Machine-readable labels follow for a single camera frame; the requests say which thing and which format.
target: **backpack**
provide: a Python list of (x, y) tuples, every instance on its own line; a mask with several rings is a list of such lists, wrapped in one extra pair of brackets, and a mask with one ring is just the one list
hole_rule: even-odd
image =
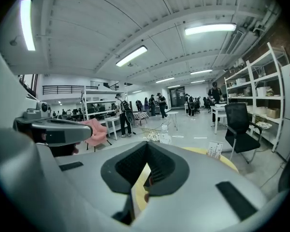
[(121, 109), (123, 112), (131, 110), (131, 109), (130, 109), (130, 106), (129, 106), (129, 104), (128, 104), (127, 101), (122, 101), (122, 102), (120, 103), (120, 109)]

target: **checkered cloth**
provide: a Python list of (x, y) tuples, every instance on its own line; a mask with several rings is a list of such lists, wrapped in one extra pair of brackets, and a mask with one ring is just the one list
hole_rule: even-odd
[(149, 118), (147, 112), (133, 113), (134, 119)]

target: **white table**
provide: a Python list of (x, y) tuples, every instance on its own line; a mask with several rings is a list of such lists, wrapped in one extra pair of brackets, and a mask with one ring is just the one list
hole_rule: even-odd
[(170, 121), (173, 121), (174, 127), (176, 127), (176, 130), (178, 130), (177, 128), (177, 117), (176, 114), (178, 114), (178, 112), (175, 111), (169, 111), (166, 113), (168, 115), (168, 125), (170, 124)]
[(224, 106), (220, 106), (220, 107), (211, 106), (211, 112), (212, 112), (212, 114), (215, 113), (215, 116), (216, 116), (215, 134), (217, 134), (218, 118), (224, 118), (227, 116), (227, 114), (226, 114), (226, 111), (224, 109)]
[(110, 130), (109, 130), (109, 128), (108, 128), (108, 122), (110, 121), (110, 122), (112, 122), (112, 127), (113, 127), (113, 133), (114, 133), (114, 135), (115, 135), (115, 140), (117, 140), (117, 134), (116, 134), (116, 127), (115, 127), (115, 121), (116, 120), (119, 120), (120, 119), (120, 117), (115, 117), (115, 118), (106, 118), (105, 119), (105, 124), (106, 124), (106, 128), (107, 128), (107, 134), (108, 134), (108, 136), (110, 137), (111, 136), (111, 133), (110, 133)]

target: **ventilation duct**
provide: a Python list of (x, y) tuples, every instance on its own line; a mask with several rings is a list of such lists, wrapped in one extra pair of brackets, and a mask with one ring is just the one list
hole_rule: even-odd
[(227, 47), (226, 47), (226, 54), (232, 54), (234, 50), (238, 47), (240, 44), (241, 40), (244, 37), (244, 33), (241, 32), (240, 30), (236, 31), (235, 34), (233, 34), (232, 38), (230, 39)]

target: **doorway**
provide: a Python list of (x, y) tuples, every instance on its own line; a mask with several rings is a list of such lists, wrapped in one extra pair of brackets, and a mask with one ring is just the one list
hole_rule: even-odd
[(170, 89), (172, 108), (185, 106), (185, 87)]

